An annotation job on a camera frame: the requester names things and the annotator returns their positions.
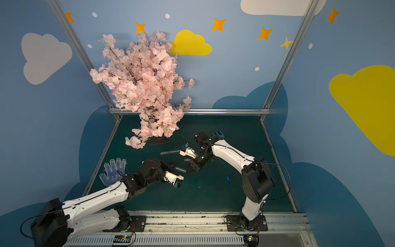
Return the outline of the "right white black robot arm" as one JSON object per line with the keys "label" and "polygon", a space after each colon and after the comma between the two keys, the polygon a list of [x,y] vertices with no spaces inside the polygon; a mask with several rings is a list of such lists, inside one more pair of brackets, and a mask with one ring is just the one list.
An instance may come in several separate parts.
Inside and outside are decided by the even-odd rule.
{"label": "right white black robot arm", "polygon": [[266,159],[256,159],[241,152],[218,135],[207,136],[204,132],[199,132],[194,139],[200,150],[195,152],[186,144],[180,155],[191,157],[189,167],[193,172],[199,171],[214,157],[224,160],[237,170],[241,175],[242,189],[246,195],[240,213],[240,224],[245,229],[258,226],[263,220],[261,207],[276,184],[270,163]]}

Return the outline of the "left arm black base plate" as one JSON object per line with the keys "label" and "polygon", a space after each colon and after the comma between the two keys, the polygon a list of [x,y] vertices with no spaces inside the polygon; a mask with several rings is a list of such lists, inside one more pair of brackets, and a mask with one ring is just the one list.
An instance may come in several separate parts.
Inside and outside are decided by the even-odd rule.
{"label": "left arm black base plate", "polygon": [[145,230],[146,216],[128,216],[122,218],[120,222],[110,230],[102,230],[102,232],[135,232],[140,233]]}

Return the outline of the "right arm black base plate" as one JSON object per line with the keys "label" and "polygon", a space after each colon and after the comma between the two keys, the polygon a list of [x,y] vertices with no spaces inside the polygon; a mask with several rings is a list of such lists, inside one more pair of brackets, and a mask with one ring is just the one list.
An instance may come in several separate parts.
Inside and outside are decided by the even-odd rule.
{"label": "right arm black base plate", "polygon": [[267,232],[268,226],[266,218],[263,215],[258,215],[252,221],[249,221],[245,216],[240,215],[226,215],[224,217],[224,223],[227,226],[229,232]]}

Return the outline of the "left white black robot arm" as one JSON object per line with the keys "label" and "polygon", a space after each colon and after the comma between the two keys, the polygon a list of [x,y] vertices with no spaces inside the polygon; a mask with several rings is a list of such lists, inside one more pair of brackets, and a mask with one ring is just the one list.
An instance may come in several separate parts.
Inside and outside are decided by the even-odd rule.
{"label": "left white black robot arm", "polygon": [[120,181],[95,193],[65,202],[49,201],[30,225],[34,245],[62,247],[67,241],[97,231],[134,231],[126,209],[107,207],[144,193],[158,181],[175,186],[183,177],[173,174],[173,166],[166,162],[146,160],[138,172],[121,175]]}

